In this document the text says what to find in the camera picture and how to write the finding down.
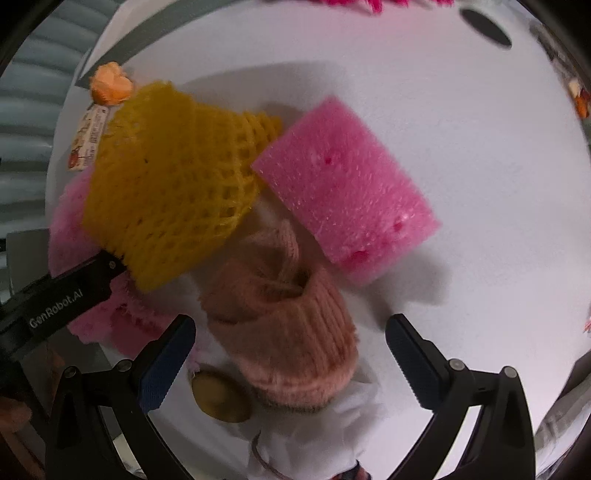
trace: black object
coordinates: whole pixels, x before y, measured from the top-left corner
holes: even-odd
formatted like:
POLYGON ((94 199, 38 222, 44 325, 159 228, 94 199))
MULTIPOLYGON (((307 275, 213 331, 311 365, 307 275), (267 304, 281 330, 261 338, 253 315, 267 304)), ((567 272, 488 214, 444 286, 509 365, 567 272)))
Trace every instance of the black object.
POLYGON ((194 339, 193 319, 179 315, 134 362, 122 360, 113 370, 88 374, 67 368, 51 411, 47 480, 137 480, 121 462, 99 406, 113 408, 147 478, 192 480, 147 414, 160 406, 194 339))
POLYGON ((3 2, 0 15, 0 76, 22 42, 61 2, 62 0, 3 2))
POLYGON ((508 35, 486 15, 471 8, 461 8, 460 15, 474 30, 503 48, 513 45, 508 35))
POLYGON ((456 470, 447 480, 533 480, 534 435, 521 381, 513 367, 498 374, 446 360, 404 315, 386 326, 390 351, 431 421, 389 480, 432 479, 445 460, 469 407, 480 415, 456 470))
POLYGON ((20 360, 76 317, 107 300, 111 280, 124 271, 116 257, 101 251, 56 278, 47 275, 33 282, 0 306, 0 395, 29 405, 31 423, 43 439, 48 415, 20 360))

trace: pink sponge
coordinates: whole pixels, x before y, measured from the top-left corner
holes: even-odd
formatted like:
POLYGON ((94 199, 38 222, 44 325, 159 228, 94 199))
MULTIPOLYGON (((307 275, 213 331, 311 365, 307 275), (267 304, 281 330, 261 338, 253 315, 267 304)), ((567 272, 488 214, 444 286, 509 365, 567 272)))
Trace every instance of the pink sponge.
POLYGON ((386 148, 335 97, 269 145, 252 168, 356 284, 382 275, 439 226, 386 148))

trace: yellow foam net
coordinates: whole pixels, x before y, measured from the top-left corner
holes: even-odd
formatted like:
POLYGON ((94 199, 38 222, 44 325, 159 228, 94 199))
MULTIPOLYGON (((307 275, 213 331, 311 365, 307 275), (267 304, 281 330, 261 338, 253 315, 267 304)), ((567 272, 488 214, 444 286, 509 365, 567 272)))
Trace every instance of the yellow foam net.
POLYGON ((195 102, 170 83, 141 88, 103 135, 84 229, 150 291, 234 231, 261 184, 250 165, 281 132, 265 113, 195 102))

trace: knitted beanie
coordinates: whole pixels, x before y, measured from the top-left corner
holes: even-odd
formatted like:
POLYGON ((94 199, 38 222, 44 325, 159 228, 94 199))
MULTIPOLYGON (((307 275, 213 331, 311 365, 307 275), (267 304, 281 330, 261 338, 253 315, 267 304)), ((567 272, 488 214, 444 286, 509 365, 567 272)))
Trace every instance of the knitted beanie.
POLYGON ((209 329, 268 404, 315 411, 353 375, 355 325, 329 273, 303 268, 287 220, 250 237, 201 303, 209 329))

